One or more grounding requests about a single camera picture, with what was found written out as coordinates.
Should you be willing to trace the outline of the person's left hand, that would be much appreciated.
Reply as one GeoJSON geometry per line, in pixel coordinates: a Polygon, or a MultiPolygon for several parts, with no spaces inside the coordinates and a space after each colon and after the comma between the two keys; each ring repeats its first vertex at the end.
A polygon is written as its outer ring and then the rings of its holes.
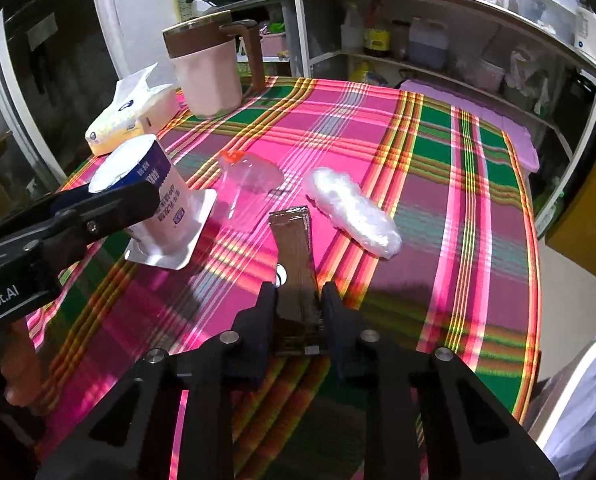
{"type": "Polygon", "coordinates": [[[41,392],[42,366],[25,318],[0,330],[0,370],[8,403],[29,406],[41,392]]]}

